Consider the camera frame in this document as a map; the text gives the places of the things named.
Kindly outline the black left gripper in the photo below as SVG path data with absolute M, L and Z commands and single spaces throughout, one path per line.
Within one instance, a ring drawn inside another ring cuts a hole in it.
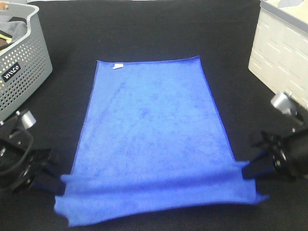
M 33 137 L 0 138 L 0 191 L 18 193 L 42 190 L 63 195 L 66 184 L 59 179 L 59 154 L 51 149 L 33 149 Z

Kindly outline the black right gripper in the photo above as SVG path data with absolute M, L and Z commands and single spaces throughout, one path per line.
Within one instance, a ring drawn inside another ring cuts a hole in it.
M 287 135 L 261 131 L 251 136 L 251 146 L 261 150 L 242 168 L 250 179 L 306 179 L 308 177 L 308 131 L 298 129 Z

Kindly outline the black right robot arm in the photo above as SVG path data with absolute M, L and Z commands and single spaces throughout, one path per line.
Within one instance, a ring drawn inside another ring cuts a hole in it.
M 260 154 L 242 168 L 244 179 L 297 179 L 308 178 L 308 127 L 299 113 L 302 106 L 284 92 L 271 99 L 271 105 L 300 125 L 280 135 L 266 131 L 250 135 L 250 146 L 259 148 Z

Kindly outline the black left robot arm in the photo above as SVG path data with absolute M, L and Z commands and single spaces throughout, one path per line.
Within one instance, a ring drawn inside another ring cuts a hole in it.
M 0 123 L 0 194 L 40 190 L 63 195 L 60 158 L 51 148 L 36 149 L 29 132 L 36 123 L 29 110 Z

